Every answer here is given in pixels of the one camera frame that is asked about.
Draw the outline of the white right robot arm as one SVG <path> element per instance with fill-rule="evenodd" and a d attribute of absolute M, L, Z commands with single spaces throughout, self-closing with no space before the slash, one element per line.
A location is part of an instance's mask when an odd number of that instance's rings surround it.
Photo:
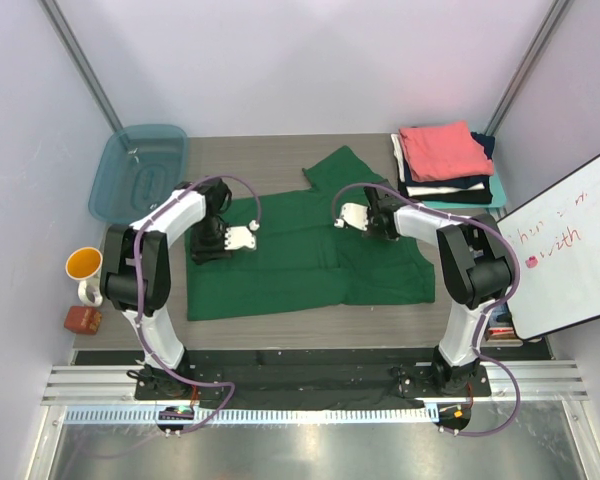
<path fill-rule="evenodd" d="M 444 286 L 452 299 L 442 340 L 434 348 L 431 382 L 452 395 L 477 374 L 484 309 L 502 299 L 514 283 L 514 262 L 501 241 L 496 220 L 431 213 L 422 204 L 402 205 L 378 187 L 366 186 L 366 230 L 389 240 L 412 237 L 439 252 Z"/>

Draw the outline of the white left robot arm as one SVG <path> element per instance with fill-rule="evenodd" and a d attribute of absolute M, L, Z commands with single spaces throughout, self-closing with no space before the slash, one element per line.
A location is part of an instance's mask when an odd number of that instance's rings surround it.
<path fill-rule="evenodd" d="M 106 232 L 100 290 L 129 320 L 144 350 L 143 374 L 155 374 L 170 398 L 191 389 L 227 388 L 230 382 L 196 381 L 188 352 L 177 338 L 167 300 L 171 291 L 169 249 L 191 229 L 190 254 L 197 264 L 229 258 L 228 224 L 221 218 L 232 194 L 219 177 L 182 184 L 153 213 Z"/>

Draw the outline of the green t shirt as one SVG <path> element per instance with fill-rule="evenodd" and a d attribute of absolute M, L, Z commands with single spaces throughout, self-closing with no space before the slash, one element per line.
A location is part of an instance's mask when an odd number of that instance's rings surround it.
<path fill-rule="evenodd" d="M 434 267 L 414 239 L 390 241 L 333 225 L 336 193 L 350 184 L 380 183 L 380 175 L 343 146 L 304 176 L 306 190 L 233 201 L 224 216 L 230 225 L 262 216 L 257 247 L 187 263 L 188 320 L 434 301 Z"/>

